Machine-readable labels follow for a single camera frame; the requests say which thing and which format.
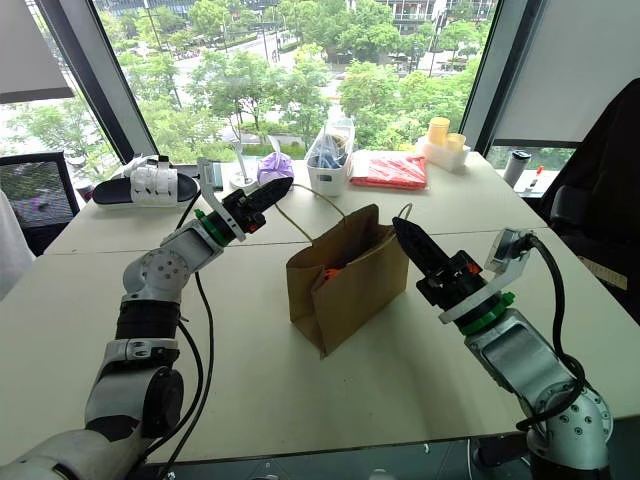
building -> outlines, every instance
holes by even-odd
[[[393,23],[401,34],[415,32],[426,21],[435,21],[438,17],[454,8],[460,0],[377,0],[392,10]],[[485,20],[495,0],[472,0],[473,16]]]
[[[140,8],[167,7],[173,13],[186,17],[196,0],[94,0],[94,3],[98,10],[107,10],[115,16]]]

metal bracket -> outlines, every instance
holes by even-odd
[[[238,225],[238,222],[235,221],[227,209],[224,208],[216,198],[213,181],[213,167],[211,163],[212,162],[206,158],[198,159],[198,172],[200,173],[200,191],[202,193],[202,197],[225,221],[238,241],[244,242],[247,237]]]
[[[530,252],[524,254],[515,252],[513,246],[528,233],[529,231],[507,228],[498,234],[485,263],[487,270],[496,273],[495,277],[453,308],[442,312],[438,318],[443,324],[446,325],[462,317],[522,275]]]

green ring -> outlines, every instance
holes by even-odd
[[[224,237],[220,235],[220,232],[218,232],[216,227],[213,226],[213,223],[211,223],[211,221],[207,218],[207,216],[204,214],[202,210],[196,209],[195,213],[196,213],[196,217],[198,218],[198,220],[200,220],[200,223],[202,223],[205,230],[209,233],[209,235],[213,237],[213,239],[218,244],[220,244],[223,247],[226,247],[227,245],[229,245],[228,242],[225,242]]]
[[[495,307],[493,307],[493,309],[485,313],[479,319],[471,322],[469,325],[460,327],[460,333],[462,333],[464,336],[473,335],[474,333],[482,330],[487,325],[491,325],[502,316],[507,307],[513,303],[514,298],[516,298],[516,296],[513,293],[504,293],[502,295],[502,298],[500,299],[500,303],[498,303]]]

green foliage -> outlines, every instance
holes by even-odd
[[[238,39],[234,40],[233,42],[230,42],[230,41],[227,40],[227,48],[235,47],[236,45],[240,45],[242,43],[251,42],[251,41],[255,40],[256,38],[258,38],[258,34],[257,33],[252,33],[251,35],[247,35],[245,37],[238,38]],[[222,39],[218,40],[218,43],[216,44],[216,46],[218,47],[218,49],[224,48],[224,42],[222,41]]]
[[[132,39],[138,36],[138,29],[136,28],[137,10],[125,10],[120,15],[119,20],[122,31],[127,38]]]
[[[562,170],[575,152],[573,148],[492,146],[489,149],[487,161],[494,168],[506,168],[511,152],[514,150],[524,150],[531,154],[531,161],[527,165],[530,170],[535,170],[539,166],[544,166],[547,170]]]
[[[458,0],[453,8],[448,12],[448,17],[453,20],[466,20],[470,21],[476,17],[478,8],[473,6],[471,0]]]
[[[69,157],[86,158],[100,137],[96,125],[87,115],[87,108],[77,97],[61,102],[60,107],[43,105],[34,107],[25,103],[9,121],[9,128],[26,133],[18,134],[14,141],[35,137],[50,149],[64,150]]]
[[[304,30],[309,25],[312,15],[318,11],[316,2],[312,0],[282,0],[277,8],[284,16],[287,28],[293,31],[298,39],[304,40]]]
[[[231,22],[231,15],[221,0],[198,0],[189,10],[189,17],[196,32],[207,36],[209,41],[222,34],[223,23]]]
[[[281,95],[284,74],[254,53],[240,51],[229,57],[205,52],[187,91],[196,105],[228,118],[238,137],[236,126],[242,123],[242,113],[251,115],[260,129],[260,120]]]
[[[284,118],[292,122],[293,130],[309,148],[318,131],[324,125],[329,111],[329,100],[321,87],[329,81],[329,70],[319,58],[317,49],[306,46],[296,54],[296,64],[287,79],[284,92]]]
[[[288,45],[285,45],[284,47],[282,47],[280,49],[280,53],[288,53],[288,52],[292,52],[294,51],[296,48],[298,48],[298,46],[300,45],[300,43],[298,42],[294,42],[294,43],[290,43]]]
[[[184,28],[185,25],[184,18],[164,6],[140,12],[136,20],[136,30],[140,40],[153,49],[160,49],[158,41],[163,45],[167,44],[169,35]]]
[[[470,22],[458,21],[447,25],[440,35],[440,45],[445,50],[453,51],[456,56],[457,51],[464,46],[477,43],[478,32],[475,25]]]
[[[203,108],[174,109],[166,100],[140,103],[140,110],[160,153],[173,163],[195,163],[198,157],[233,161],[228,145],[219,141],[223,123]]]
[[[280,145],[282,153],[286,153],[293,160],[302,160],[307,153],[307,149],[300,145]],[[266,157],[273,148],[271,145],[244,145],[242,148],[242,154],[254,157]]]
[[[329,58],[335,56],[340,37],[349,27],[349,17],[344,0],[303,1],[300,4],[299,25],[304,32],[300,38],[307,43],[320,45]]]
[[[193,43],[193,37],[193,31],[185,28],[169,35],[167,43],[171,45],[176,52],[186,52]]]
[[[404,79],[389,67],[354,62],[340,86],[340,103],[355,117],[360,148],[400,149],[424,135],[429,120],[444,116],[458,130],[479,59],[450,77],[429,78],[416,71]]]
[[[175,97],[175,75],[178,69],[168,53],[143,59],[134,53],[123,53],[118,60],[123,67],[131,91],[139,101],[155,101]]]
[[[400,39],[393,26],[391,10],[374,0],[359,0],[358,7],[347,15],[347,28],[339,45],[360,61],[378,62],[380,55],[392,51]]]
[[[63,150],[70,158],[84,159],[82,170],[93,180],[107,178],[118,166],[91,118],[88,105],[79,97],[64,100],[59,106],[22,104],[8,126],[18,132],[13,142],[36,138],[46,148]]]
[[[365,107],[374,112],[394,113],[398,109],[396,93],[399,82],[398,75],[391,67],[353,62],[339,87],[344,113],[348,116],[358,115]]]
[[[100,21],[114,52],[124,52],[131,47],[131,42],[127,39],[121,23],[115,16],[109,12],[100,12]]]
[[[284,123],[263,121],[260,123],[260,130],[258,130],[255,123],[244,122],[242,125],[240,125],[240,131],[242,133],[251,133],[253,135],[266,136],[291,133],[291,127]]]

brown paper bag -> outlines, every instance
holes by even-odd
[[[408,267],[378,206],[361,208],[287,262],[291,322],[329,354],[405,290]],[[342,270],[325,281],[329,268]]]

